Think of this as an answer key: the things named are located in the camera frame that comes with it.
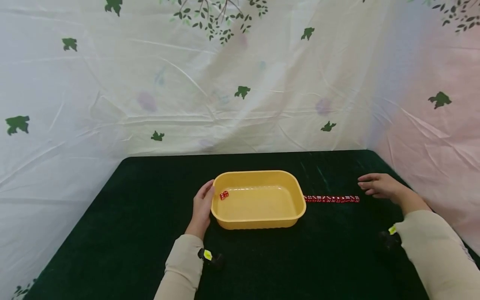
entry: sleeve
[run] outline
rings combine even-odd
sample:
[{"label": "sleeve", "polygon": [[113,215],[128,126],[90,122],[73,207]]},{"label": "sleeve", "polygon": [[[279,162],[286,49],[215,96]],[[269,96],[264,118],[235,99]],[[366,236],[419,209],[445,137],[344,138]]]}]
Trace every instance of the sleeve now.
[{"label": "sleeve", "polygon": [[188,234],[175,241],[154,300],[193,300],[204,265],[197,253],[203,246],[201,239]]},{"label": "sleeve", "polygon": [[431,300],[480,299],[480,271],[442,217],[414,211],[396,230]]}]

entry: fabric backdrop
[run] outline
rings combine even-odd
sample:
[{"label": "fabric backdrop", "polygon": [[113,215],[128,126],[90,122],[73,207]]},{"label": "fabric backdrop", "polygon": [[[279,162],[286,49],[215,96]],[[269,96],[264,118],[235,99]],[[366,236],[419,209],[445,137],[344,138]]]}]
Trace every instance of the fabric backdrop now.
[{"label": "fabric backdrop", "polygon": [[479,4],[0,1],[0,299],[128,156],[373,149],[479,252]]}]

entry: table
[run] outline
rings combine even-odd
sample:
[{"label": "table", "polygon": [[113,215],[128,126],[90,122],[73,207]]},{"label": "table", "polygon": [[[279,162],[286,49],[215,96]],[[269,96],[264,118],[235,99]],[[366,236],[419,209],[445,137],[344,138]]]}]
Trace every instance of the table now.
[{"label": "table", "polygon": [[206,248],[225,268],[204,267],[196,299],[427,299],[403,250],[379,251],[378,233],[403,219],[389,201],[363,195],[360,175],[389,173],[368,150],[122,161],[41,273],[25,300],[151,300],[192,198],[227,171],[280,169],[305,195],[358,195],[359,203],[307,203],[291,228],[234,230],[215,218]]}]

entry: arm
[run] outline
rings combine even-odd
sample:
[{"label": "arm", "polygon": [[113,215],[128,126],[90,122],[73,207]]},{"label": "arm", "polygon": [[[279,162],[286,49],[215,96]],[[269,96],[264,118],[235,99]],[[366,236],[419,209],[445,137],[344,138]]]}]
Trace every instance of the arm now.
[{"label": "arm", "polygon": [[172,247],[154,300],[193,300],[195,297],[204,265],[197,254],[204,247],[204,235],[210,224],[212,183],[213,180],[203,185],[193,199],[192,220]]},{"label": "arm", "polygon": [[389,198],[401,207],[405,219],[396,229],[430,299],[480,299],[480,271],[442,217],[387,174],[368,174],[359,181],[366,194]]}]

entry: red dice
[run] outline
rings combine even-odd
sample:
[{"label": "red dice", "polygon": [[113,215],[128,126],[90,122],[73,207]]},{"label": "red dice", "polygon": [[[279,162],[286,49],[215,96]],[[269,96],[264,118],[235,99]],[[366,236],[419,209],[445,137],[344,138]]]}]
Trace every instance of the red dice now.
[{"label": "red dice", "polygon": [[223,193],[220,194],[220,200],[224,200],[227,197],[228,197],[228,192],[227,191],[224,191]]}]

